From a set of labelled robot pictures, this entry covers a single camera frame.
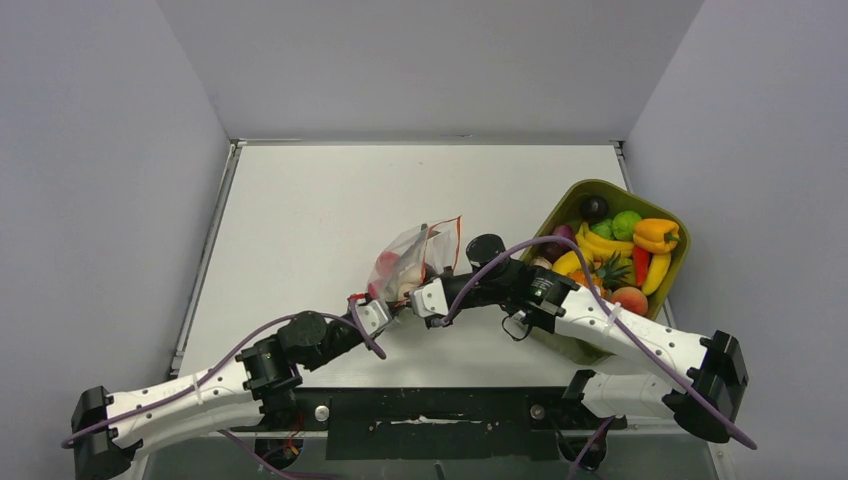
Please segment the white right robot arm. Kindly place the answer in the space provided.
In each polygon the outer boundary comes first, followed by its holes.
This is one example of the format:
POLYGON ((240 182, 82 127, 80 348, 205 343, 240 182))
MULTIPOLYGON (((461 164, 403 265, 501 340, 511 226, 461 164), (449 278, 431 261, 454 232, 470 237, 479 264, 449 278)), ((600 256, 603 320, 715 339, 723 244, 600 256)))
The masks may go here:
MULTIPOLYGON (((575 242, 567 238, 557 236, 544 236, 529 239, 517 245, 514 245, 513 247, 510 247, 509 249, 498 253, 496 256, 490 257, 488 260, 484 260, 480 263, 477 260, 470 260, 473 265, 477 265, 479 263, 480 268, 476 270, 472 277, 460 289, 459 293, 450 303, 450 308, 446 311, 446 314, 441 319, 434 320, 433 325, 439 327, 446 327, 452 325, 454 318, 459 314, 460 310, 462 309, 461 304, 464 298, 471 292, 472 288, 476 287, 482 281, 482 279, 492 270, 496 269, 507 260, 510 260, 511 255, 513 253, 522 251, 531 246, 545 244, 549 242, 570 247, 572 251, 577 255, 579 264, 583 269, 584 274, 587 277, 590 277, 587 260, 585 259, 585 256, 579 250, 579 247, 575 242)), ((739 429, 733 423, 732 420, 730 420, 724 414, 720 413, 716 407, 711 405, 708 400, 692 386, 692 382, 680 375, 673 368, 671 363, 666 362, 664 358, 661 358, 659 354, 655 353, 654 349, 649 348, 648 345, 643 342, 642 337, 639 337, 634 331, 630 329, 629 324, 624 321, 624 317, 622 315, 620 315, 618 312, 613 312, 611 310, 609 303, 600 297, 599 290, 594 284, 590 284, 588 289, 591 296, 595 299, 595 303, 597 304, 597 306, 603 312, 606 313, 606 324, 608 326, 615 325, 629 339, 629 342, 625 342, 624 345, 626 347, 634 347, 638 351, 635 358, 629 357, 631 361, 635 362, 636 360, 641 360, 642 358, 649 360, 654 366, 656 366, 658 369, 661 369, 669 379, 671 379, 673 382, 682 387, 686 393, 688 393, 698 404, 701 405, 703 410, 705 410, 709 415, 713 416, 726 429, 732 439, 736 440, 737 442, 751 450, 758 449, 757 443, 750 436, 748 436, 745 432, 739 429)))

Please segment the clear orange zip bag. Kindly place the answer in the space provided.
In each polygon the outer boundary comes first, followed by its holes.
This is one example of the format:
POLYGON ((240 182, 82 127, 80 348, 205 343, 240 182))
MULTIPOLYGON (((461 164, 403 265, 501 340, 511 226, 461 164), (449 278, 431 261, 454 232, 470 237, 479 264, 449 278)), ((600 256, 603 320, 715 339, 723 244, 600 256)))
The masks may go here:
POLYGON ((392 302, 387 299, 387 289, 405 268, 411 265, 422 267, 422 273, 426 274, 426 277, 421 285, 446 270, 455 269, 460 253, 461 225, 461 217, 457 216, 435 223, 422 223, 399 234, 383 249, 399 255, 394 271, 387 278, 379 278, 374 270, 374 262, 365 293, 372 299, 381 299, 389 305, 401 304, 406 298, 402 302, 392 302))

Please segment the red apple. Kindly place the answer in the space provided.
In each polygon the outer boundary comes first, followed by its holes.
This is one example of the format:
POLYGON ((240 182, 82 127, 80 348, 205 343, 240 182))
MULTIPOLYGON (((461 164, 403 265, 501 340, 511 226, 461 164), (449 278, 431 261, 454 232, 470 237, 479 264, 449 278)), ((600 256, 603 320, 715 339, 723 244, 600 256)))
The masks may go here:
POLYGON ((399 255, 393 251, 383 251, 375 261, 374 270, 379 278, 389 277, 395 269, 399 255))

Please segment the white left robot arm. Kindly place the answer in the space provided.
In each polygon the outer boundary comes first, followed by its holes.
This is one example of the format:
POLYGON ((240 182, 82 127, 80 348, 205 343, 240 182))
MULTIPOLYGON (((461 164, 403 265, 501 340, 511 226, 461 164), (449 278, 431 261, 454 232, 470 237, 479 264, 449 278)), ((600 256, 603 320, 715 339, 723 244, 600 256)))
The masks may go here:
POLYGON ((193 436, 256 426, 289 407, 302 371, 314 371, 360 344, 372 344, 391 318, 372 306, 341 317, 303 311, 272 321, 213 367, 158 385, 85 390, 62 443, 78 479, 112 479, 133 461, 193 436))

